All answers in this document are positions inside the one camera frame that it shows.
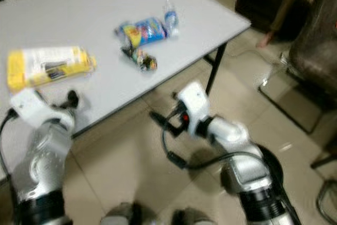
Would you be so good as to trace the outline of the dark colourful snack wrapper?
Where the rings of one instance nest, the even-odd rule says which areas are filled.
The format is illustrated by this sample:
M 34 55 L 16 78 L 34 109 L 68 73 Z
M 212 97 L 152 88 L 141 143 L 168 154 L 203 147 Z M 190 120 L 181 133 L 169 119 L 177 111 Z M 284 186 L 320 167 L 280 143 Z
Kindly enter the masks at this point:
M 121 52 L 133 61 L 141 71 L 155 71 L 158 68 L 155 57 L 139 47 L 121 47 Z

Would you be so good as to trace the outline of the grey robot left foot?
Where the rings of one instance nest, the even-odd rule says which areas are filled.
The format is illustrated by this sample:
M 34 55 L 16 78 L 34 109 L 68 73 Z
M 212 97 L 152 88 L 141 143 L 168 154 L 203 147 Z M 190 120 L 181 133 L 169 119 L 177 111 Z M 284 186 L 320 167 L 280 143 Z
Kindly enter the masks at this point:
M 100 225 L 142 225 L 142 208 L 137 203 L 123 202 L 101 218 Z

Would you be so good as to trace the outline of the yellow and white package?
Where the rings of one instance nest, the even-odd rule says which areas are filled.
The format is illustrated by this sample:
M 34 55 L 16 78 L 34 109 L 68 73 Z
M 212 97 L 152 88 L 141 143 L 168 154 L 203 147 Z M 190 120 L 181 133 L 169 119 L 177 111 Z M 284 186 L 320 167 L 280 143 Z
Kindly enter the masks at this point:
M 12 93 L 94 71 L 96 59 L 79 46 L 32 47 L 7 55 L 6 80 Z

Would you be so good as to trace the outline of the black metal table leg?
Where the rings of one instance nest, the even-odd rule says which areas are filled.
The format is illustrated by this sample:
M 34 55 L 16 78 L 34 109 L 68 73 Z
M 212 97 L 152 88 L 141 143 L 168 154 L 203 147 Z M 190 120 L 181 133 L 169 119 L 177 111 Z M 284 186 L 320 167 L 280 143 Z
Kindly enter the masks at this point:
M 211 66 L 209 82 L 207 83 L 205 88 L 205 92 L 207 93 L 207 95 L 210 95 L 213 85 L 215 83 L 216 75 L 219 71 L 219 67 L 221 66 L 226 47 L 227 43 L 221 44 L 221 46 L 217 47 L 216 55 L 214 56 L 214 58 L 211 58 L 209 55 L 205 55 L 202 57 L 202 59 L 209 63 L 209 65 Z

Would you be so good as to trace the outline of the blue snack bag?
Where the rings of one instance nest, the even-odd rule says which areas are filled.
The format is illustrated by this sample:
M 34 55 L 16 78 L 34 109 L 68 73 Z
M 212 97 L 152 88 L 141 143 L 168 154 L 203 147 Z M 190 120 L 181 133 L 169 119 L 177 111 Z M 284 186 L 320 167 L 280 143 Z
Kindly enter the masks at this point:
M 115 35 L 125 48 L 138 48 L 169 37 L 163 23 L 155 17 L 135 23 L 126 21 L 116 28 Z

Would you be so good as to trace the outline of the clear plastic water bottle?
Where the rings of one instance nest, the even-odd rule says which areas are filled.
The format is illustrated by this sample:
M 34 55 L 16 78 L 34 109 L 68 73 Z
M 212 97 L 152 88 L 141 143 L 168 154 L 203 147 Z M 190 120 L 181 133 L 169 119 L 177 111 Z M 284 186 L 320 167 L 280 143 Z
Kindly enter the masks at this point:
M 179 35 L 179 17 L 176 8 L 171 1 L 167 0 L 164 4 L 164 25 L 168 37 Z

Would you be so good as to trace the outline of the black round rubbish bin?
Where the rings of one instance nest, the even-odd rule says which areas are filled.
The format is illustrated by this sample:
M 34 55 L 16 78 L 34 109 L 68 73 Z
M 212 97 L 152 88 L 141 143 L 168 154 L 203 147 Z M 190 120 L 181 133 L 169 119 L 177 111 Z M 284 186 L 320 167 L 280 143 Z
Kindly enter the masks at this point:
M 238 194 L 242 205 L 246 206 L 253 198 L 266 193 L 271 199 L 270 204 L 291 208 L 291 202 L 283 185 L 283 170 L 279 160 L 267 148 L 254 144 L 248 151 L 233 151 L 205 161 L 202 164 L 188 164 L 183 162 L 184 170 L 202 170 L 214 164 L 222 164 L 222 179 L 227 191 Z

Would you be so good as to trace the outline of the brown chair with black frame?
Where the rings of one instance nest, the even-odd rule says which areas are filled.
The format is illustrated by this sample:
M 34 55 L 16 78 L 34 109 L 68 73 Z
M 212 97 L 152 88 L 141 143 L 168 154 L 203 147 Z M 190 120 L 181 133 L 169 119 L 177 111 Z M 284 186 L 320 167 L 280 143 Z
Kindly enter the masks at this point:
M 274 100 L 270 88 L 273 75 L 258 86 L 258 92 L 307 134 L 313 133 L 323 115 L 337 110 L 337 0 L 315 0 L 296 40 L 290 47 L 285 73 L 292 87 L 320 109 L 313 126 L 303 126 Z

